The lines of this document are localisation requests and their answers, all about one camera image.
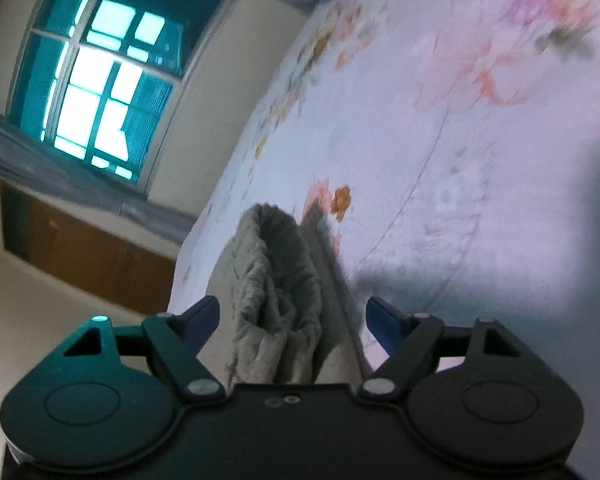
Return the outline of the brown wooden door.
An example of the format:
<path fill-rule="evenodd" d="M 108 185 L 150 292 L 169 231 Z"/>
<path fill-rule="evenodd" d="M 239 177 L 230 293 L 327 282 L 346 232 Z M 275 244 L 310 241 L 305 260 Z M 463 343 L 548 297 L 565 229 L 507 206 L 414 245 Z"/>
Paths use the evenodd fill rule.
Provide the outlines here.
<path fill-rule="evenodd" d="M 59 281 L 129 310 L 166 310 L 175 261 L 1 183 L 6 252 Z"/>

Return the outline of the pink floral bed sheet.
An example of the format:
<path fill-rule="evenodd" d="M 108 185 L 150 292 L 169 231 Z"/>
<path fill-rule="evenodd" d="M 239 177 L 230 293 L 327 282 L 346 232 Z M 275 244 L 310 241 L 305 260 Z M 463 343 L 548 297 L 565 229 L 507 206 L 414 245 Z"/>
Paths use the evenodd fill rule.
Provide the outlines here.
<path fill-rule="evenodd" d="M 354 328 L 368 297 L 496 318 L 579 393 L 600 479 L 600 0 L 332 0 L 254 110 L 178 255 L 208 289 L 242 214 L 316 214 Z"/>

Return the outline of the grey left curtain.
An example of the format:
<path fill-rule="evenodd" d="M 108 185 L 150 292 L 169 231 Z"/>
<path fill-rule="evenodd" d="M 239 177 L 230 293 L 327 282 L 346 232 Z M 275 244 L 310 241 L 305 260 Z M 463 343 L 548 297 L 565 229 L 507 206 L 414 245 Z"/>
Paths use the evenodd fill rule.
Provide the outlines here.
<path fill-rule="evenodd" d="M 0 114 L 0 178 L 12 185 L 99 209 L 181 244 L 195 219 L 148 202 L 121 183 L 96 174 L 64 152 L 26 136 Z"/>

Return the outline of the teal glass window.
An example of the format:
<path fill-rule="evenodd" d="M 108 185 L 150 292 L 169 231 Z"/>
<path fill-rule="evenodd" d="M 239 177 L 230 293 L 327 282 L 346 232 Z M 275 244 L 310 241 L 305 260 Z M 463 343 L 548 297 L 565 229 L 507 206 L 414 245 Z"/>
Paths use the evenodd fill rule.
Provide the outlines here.
<path fill-rule="evenodd" d="M 129 184 L 224 0 L 41 0 L 12 88 L 22 133 Z"/>

